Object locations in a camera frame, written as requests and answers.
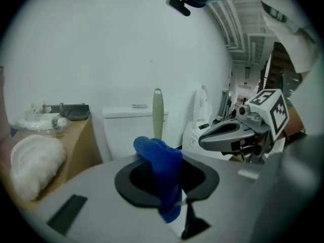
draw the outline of white toilet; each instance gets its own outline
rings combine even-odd
[[[210,156],[217,159],[229,160],[232,155],[225,155],[221,152],[207,151],[199,146],[199,137],[211,128],[213,120],[213,107],[208,96],[206,86],[201,86],[196,91],[193,120],[190,120],[183,133],[182,150],[192,153]]]
[[[168,114],[169,111],[164,110],[162,139],[165,137]],[[133,142],[137,137],[154,137],[152,105],[148,108],[105,106],[102,116],[112,160],[135,154]]]

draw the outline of white fluffy brush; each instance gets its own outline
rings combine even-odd
[[[17,194],[35,200],[64,160],[64,147],[57,139],[31,135],[18,142],[11,152],[11,179]]]

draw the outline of toilet tank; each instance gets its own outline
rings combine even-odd
[[[164,110],[162,140],[165,137],[169,111]],[[134,140],[139,136],[153,138],[152,106],[133,108],[105,106],[102,109],[106,140],[111,158],[135,154]]]

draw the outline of clear plastic packaging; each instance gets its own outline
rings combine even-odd
[[[58,113],[30,114],[11,124],[13,129],[36,134],[53,134],[64,131],[71,121]]]

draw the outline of toilet lid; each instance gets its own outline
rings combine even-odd
[[[201,124],[209,124],[210,118],[213,113],[212,104],[208,96],[206,86],[202,85],[196,91],[193,110],[193,129]]]

